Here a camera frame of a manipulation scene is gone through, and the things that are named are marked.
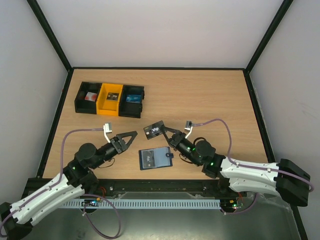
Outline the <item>black VIP credit card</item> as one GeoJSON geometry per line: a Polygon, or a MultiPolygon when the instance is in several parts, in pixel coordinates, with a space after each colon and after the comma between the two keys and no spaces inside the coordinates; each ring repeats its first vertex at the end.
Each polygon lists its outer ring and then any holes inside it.
{"type": "Polygon", "coordinates": [[[155,122],[143,128],[144,134],[148,140],[153,139],[159,135],[162,135],[167,130],[165,129],[164,122],[162,120],[155,122]]]}

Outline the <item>blue card holder wallet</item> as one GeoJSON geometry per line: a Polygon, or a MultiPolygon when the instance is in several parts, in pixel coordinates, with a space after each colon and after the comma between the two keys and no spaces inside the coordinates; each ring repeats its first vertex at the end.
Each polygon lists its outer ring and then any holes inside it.
{"type": "Polygon", "coordinates": [[[159,169],[173,166],[173,158],[174,154],[171,153],[171,150],[168,146],[158,147],[158,148],[150,148],[154,150],[154,160],[155,160],[155,168],[151,169],[159,169]]]}

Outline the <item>blue white credit card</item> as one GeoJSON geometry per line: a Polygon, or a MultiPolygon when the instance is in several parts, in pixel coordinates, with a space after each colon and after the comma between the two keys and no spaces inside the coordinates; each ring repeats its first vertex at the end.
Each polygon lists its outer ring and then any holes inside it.
{"type": "Polygon", "coordinates": [[[141,95],[138,94],[128,94],[126,96],[126,102],[128,103],[140,103],[141,95]]]}

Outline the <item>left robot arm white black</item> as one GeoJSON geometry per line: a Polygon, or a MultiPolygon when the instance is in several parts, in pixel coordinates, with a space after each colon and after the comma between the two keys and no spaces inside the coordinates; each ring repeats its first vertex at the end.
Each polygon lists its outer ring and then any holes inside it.
{"type": "Polygon", "coordinates": [[[116,134],[107,143],[96,148],[84,143],[67,165],[60,164],[59,173],[45,185],[21,200],[0,205],[0,236],[8,240],[21,240],[49,213],[64,203],[93,193],[99,180],[93,170],[125,152],[138,133],[116,134]]]}

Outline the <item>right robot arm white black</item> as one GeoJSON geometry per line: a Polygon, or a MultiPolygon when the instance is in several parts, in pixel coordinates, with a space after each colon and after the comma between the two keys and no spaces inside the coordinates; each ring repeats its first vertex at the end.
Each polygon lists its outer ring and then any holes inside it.
{"type": "Polygon", "coordinates": [[[285,202],[298,207],[308,205],[310,175],[289,159],[280,162],[257,163],[237,160],[216,153],[216,149],[203,137],[194,142],[177,129],[162,126],[161,132],[172,133],[165,139],[170,147],[178,151],[202,172],[219,178],[218,191],[229,196],[233,192],[253,192],[281,197],[285,202]]]}

